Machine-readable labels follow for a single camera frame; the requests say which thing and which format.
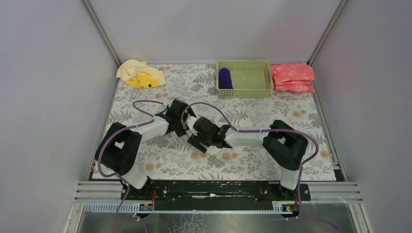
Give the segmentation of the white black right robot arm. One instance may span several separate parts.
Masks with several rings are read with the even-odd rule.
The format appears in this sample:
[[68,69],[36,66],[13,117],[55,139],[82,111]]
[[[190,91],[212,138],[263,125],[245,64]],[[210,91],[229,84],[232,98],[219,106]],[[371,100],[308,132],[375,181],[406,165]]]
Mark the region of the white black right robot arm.
[[185,125],[192,133],[188,143],[201,152],[209,147],[265,149],[282,167],[280,185],[289,190],[297,188],[300,165],[309,142],[285,122],[275,120],[263,129],[233,129],[228,124],[219,127],[205,117],[190,116]]

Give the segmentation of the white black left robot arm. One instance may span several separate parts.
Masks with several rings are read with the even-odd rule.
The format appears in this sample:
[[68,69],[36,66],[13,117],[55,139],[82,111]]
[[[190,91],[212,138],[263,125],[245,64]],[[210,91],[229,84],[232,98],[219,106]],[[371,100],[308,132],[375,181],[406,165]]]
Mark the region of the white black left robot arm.
[[130,126],[113,123],[95,153],[95,161],[102,177],[117,176],[129,186],[142,189],[150,178],[135,164],[140,145],[172,132],[178,137],[186,135],[189,128],[185,123],[196,115],[179,99],[174,99],[171,105],[156,114],[142,109],[138,111],[148,115],[149,121]]

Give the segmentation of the yellow duck towel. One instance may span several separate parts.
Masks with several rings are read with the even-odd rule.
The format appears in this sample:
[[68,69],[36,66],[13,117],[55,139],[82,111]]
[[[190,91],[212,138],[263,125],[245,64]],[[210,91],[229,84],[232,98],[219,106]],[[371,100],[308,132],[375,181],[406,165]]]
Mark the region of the yellow duck towel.
[[135,89],[155,88],[166,84],[162,71],[135,59],[125,61],[118,68],[116,77]]

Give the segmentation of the pink patterned plastic package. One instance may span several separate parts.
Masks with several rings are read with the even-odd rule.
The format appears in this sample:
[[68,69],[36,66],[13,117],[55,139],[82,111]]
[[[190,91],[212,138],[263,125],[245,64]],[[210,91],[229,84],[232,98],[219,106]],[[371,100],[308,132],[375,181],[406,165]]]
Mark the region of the pink patterned plastic package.
[[311,92],[314,87],[315,73],[307,63],[283,63],[270,65],[276,91],[296,93]]

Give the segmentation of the green perforated plastic basket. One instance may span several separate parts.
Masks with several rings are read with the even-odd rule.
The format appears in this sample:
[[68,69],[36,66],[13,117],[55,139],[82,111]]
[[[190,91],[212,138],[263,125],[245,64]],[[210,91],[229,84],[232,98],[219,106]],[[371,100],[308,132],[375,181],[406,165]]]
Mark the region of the green perforated plastic basket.
[[[219,89],[218,73],[230,70],[233,89]],[[218,61],[216,90],[220,98],[267,98],[274,89],[270,64],[267,61]]]

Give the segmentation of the purple microfibre towel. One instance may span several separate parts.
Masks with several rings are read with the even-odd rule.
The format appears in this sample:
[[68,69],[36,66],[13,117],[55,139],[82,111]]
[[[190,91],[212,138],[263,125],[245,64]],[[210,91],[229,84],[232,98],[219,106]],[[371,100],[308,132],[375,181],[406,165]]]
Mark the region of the purple microfibre towel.
[[219,70],[218,87],[219,89],[233,89],[230,70],[225,67]]

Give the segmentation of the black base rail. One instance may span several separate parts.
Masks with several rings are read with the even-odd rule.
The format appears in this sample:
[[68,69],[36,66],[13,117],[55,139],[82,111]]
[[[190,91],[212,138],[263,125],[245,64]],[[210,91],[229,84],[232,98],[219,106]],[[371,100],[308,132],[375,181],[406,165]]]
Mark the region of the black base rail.
[[147,201],[156,211],[271,211],[273,202],[311,200],[306,184],[290,191],[268,181],[149,180],[141,189],[123,185],[121,197]]

